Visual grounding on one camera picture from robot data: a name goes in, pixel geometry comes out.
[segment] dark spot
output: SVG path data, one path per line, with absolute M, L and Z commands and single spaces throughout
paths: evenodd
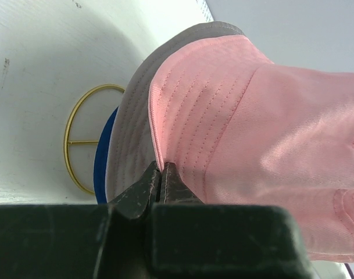
M 9 71 L 9 65 L 10 65 L 10 59 L 5 58 L 5 62 L 3 63 L 3 71 L 2 71 L 2 85 L 1 85 L 1 89 L 3 89 L 3 86 L 5 85 L 5 80 L 6 80 L 6 76 L 8 75 L 8 71 Z

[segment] cap brim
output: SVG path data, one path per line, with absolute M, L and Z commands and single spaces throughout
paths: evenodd
M 138 68 L 127 86 L 112 128 L 105 181 L 107 201 L 136 182 L 155 160 L 148 120 L 148 93 L 161 64 L 191 42 L 237 34 L 243 32 L 228 23 L 198 24 L 160 46 Z

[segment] white surface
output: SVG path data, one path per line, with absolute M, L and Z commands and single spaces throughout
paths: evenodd
M 204 21 L 192 0 L 0 0 L 0 203 L 95 202 L 63 161 L 72 107 L 97 85 L 126 86 L 155 48 Z M 71 138 L 97 140 L 120 100 L 90 99 Z M 95 147 L 71 150 L 92 186 Z
M 354 0 L 206 0 L 275 63 L 354 72 Z

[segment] metal ring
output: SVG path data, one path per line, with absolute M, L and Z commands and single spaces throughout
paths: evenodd
M 70 155 L 69 155 L 69 146 L 70 145 L 75 145 L 75 144 L 97 144 L 98 141 L 71 141 L 69 140 L 70 138 L 70 132 L 71 132 L 71 127 L 72 127 L 72 122 L 75 117 L 75 115 L 78 112 L 78 109 L 80 106 L 88 99 L 92 94 L 105 90 L 105 89 L 115 89 L 120 91 L 121 93 L 125 92 L 125 88 L 117 85 L 117 84 L 103 84 L 97 87 L 94 87 L 93 89 L 89 90 L 84 96 L 78 100 L 77 104 L 74 106 L 70 117 L 68 118 L 67 125 L 66 125 L 66 130 L 65 130 L 65 137 L 63 139 L 63 154 L 65 156 L 65 163 L 67 167 L 67 171 L 72 178 L 73 182 L 76 184 L 76 186 L 79 187 L 79 189 L 83 190 L 85 193 L 94 195 L 94 191 L 88 189 L 87 187 L 83 186 L 81 182 L 79 182 L 78 178 L 76 177 L 75 173 L 73 172 L 71 161 L 70 161 Z

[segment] cap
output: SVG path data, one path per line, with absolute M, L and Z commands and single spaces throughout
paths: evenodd
M 159 168 L 175 163 L 203 202 L 281 206 L 311 259 L 354 262 L 354 74 L 207 38 L 157 70 L 149 119 Z

